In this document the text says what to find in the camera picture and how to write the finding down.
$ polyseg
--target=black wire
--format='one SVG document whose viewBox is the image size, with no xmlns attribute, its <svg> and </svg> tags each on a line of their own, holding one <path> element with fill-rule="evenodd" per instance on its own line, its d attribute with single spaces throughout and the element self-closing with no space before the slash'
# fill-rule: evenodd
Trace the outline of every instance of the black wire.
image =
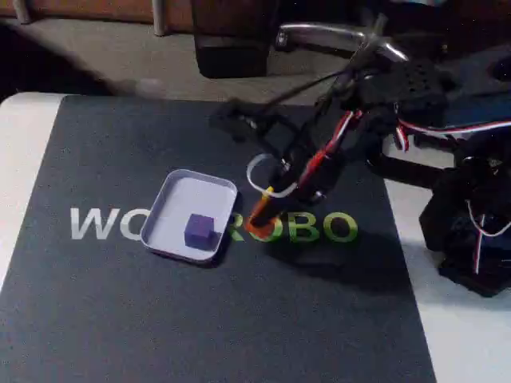
<svg viewBox="0 0 511 383">
<path fill-rule="evenodd" d="M 300 130 L 298 133 L 296 133 L 295 138 L 291 141 L 291 143 L 286 147 L 286 150 L 284 151 L 284 158 L 287 158 L 291 150 L 300 143 L 300 141 L 305 138 L 307 142 L 312 146 L 314 151 L 310 153 L 311 155 L 314 155 L 314 153 L 318 150 L 315 147 L 315 144 L 310 136 L 310 130 L 311 128 L 315 127 L 318 124 L 319 119 L 324 116 L 327 113 L 327 110 L 330 108 L 332 101 L 332 93 L 328 93 L 326 96 L 323 96 L 321 101 L 316 103 L 314 106 L 314 112 L 312 113 L 312 116 L 308 118 L 305 123 L 302 124 Z"/>
<path fill-rule="evenodd" d="M 326 76 L 321 77 L 317 80 L 313 80 L 313 81 L 307 82 L 305 84 L 302 84 L 300 86 L 297 86 L 296 88 L 290 89 L 287 92 L 282 93 L 282 94 L 278 95 L 277 97 L 271 99 L 270 101 L 266 102 L 261 107 L 259 114 L 268 113 L 271 109 L 273 109 L 275 106 L 281 104 L 282 102 L 289 100 L 290 98 L 293 98 L 293 97 L 299 95 L 300 93 L 304 92 L 305 90 L 312 88 L 313 86 L 316 86 L 317 84 L 320 84 L 326 80 L 329 80 L 332 77 L 338 77 L 341 74 L 344 74 L 345 72 L 346 72 L 345 69 L 339 70 L 337 72 L 327 74 Z"/>
</svg>

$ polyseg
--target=metal rod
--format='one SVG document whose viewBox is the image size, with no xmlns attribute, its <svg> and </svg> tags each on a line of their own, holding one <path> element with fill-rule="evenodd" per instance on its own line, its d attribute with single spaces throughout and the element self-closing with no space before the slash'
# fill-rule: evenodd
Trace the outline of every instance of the metal rod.
<svg viewBox="0 0 511 383">
<path fill-rule="evenodd" d="M 389 18 L 385 14 L 378 14 L 376 22 L 374 22 L 373 33 L 378 36 L 382 36 L 383 30 L 385 29 L 388 21 Z"/>
<path fill-rule="evenodd" d="M 362 56 L 366 56 L 366 50 L 371 52 L 376 50 L 378 54 L 391 61 L 407 61 L 408 56 L 391 39 L 379 36 L 386 20 L 386 16 L 380 14 L 375 25 L 369 29 L 317 22 L 282 24 L 278 34 L 280 41 L 277 41 L 277 44 L 316 45 L 359 52 L 363 53 Z"/>
<path fill-rule="evenodd" d="M 153 25 L 156 36 L 165 35 L 165 0 L 153 0 Z"/>
<path fill-rule="evenodd" d="M 25 0 L 13 0 L 13 6 L 16 18 L 21 24 L 30 24 L 32 22 Z"/>
</svg>

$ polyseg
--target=orange component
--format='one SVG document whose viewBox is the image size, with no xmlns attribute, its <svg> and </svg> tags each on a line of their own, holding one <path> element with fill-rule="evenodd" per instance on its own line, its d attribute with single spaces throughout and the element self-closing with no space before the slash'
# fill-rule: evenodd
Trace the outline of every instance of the orange component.
<svg viewBox="0 0 511 383">
<path fill-rule="evenodd" d="M 269 192 L 273 192 L 272 187 L 269 187 L 267 190 Z M 245 229 L 249 233 L 252 233 L 253 235 L 258 236 L 261 239 L 266 239 L 267 237 L 269 237 L 271 235 L 271 233 L 273 233 L 273 231 L 275 229 L 275 221 L 276 221 L 277 217 L 272 219 L 268 225 L 263 226 L 263 227 L 255 227 L 254 225 L 251 224 L 251 222 L 252 222 L 252 218 L 254 216 L 258 215 L 264 209 L 264 207 L 270 201 L 270 198 L 271 197 L 269 195 L 263 195 L 263 197 L 261 197 L 259 202 L 252 209 L 252 213 L 250 214 L 248 221 L 245 223 Z"/>
</svg>

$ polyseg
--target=green letter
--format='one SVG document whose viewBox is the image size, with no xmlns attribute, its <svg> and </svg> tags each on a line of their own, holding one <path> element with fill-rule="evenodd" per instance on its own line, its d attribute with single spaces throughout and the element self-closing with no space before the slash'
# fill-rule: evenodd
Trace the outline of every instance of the green letter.
<svg viewBox="0 0 511 383">
<path fill-rule="evenodd" d="M 238 233 L 238 231 L 236 231 L 238 227 L 241 227 L 243 225 L 243 216 L 238 213 L 232 213 L 231 217 L 233 218 L 233 221 L 229 225 L 227 230 L 231 235 L 233 241 L 243 242 L 244 241 L 243 237 L 241 236 L 240 233 Z"/>
<path fill-rule="evenodd" d="M 287 213 L 289 223 L 289 237 L 291 242 L 314 242 L 319 238 L 319 231 L 314 226 L 316 217 L 311 213 Z M 306 223 L 296 223 L 296 217 L 307 218 Z M 310 234 L 308 236 L 298 236 L 297 230 L 307 230 Z"/>
<path fill-rule="evenodd" d="M 282 221 L 280 220 L 280 218 L 277 218 L 274 222 L 273 232 L 268 237 L 260 238 L 257 235 L 252 234 L 252 233 L 250 233 L 250 235 L 254 239 L 257 239 L 258 241 L 261 241 L 261 242 L 273 242 L 282 235 L 283 229 L 284 229 L 284 227 L 282 225 Z"/>
<path fill-rule="evenodd" d="M 332 221 L 334 218 L 344 219 L 350 229 L 347 235 L 340 237 L 332 231 Z M 358 234 L 358 226 L 357 223 L 351 216 L 345 213 L 330 213 L 325 217 L 325 220 L 323 222 L 323 229 L 325 230 L 325 234 L 328 238 L 330 238 L 332 241 L 335 242 L 342 242 L 342 243 L 348 243 L 352 242 L 357 238 Z"/>
</svg>

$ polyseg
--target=robotic arm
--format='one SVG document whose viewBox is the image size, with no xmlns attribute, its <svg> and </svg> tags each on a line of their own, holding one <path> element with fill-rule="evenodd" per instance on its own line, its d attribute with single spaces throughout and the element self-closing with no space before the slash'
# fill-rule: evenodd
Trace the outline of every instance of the robotic arm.
<svg viewBox="0 0 511 383">
<path fill-rule="evenodd" d="M 247 168 L 248 182 L 263 194 L 247 229 L 264 237 L 272 233 L 275 217 L 293 204 L 312 205 L 326 198 L 351 158 L 343 150 L 343 139 L 354 132 L 358 138 L 370 137 L 359 141 L 373 172 L 433 191 L 419 221 L 427 247 L 446 254 L 440 273 L 484 296 L 506 288 L 511 282 L 511 255 L 497 245 L 483 249 L 482 243 L 505 236 L 511 227 L 509 93 L 453 99 L 450 91 L 455 86 L 449 74 L 429 61 L 401 61 L 387 69 L 348 65 L 320 81 L 332 77 L 343 77 L 343 86 L 333 86 L 320 97 L 301 126 L 275 112 L 275 106 L 318 81 L 262 107 L 229 101 L 212 118 L 235 140 L 252 139 L 265 151 Z M 317 144 L 315 126 L 329 108 L 343 110 L 343 117 L 331 136 Z M 283 151 L 267 140 L 277 126 L 292 135 Z M 382 152 L 387 136 L 404 152 L 411 137 L 418 147 L 449 150 L 455 165 L 440 169 L 388 157 Z M 277 166 L 269 177 L 271 186 L 262 188 L 253 182 L 252 170 L 269 157 Z"/>
</svg>

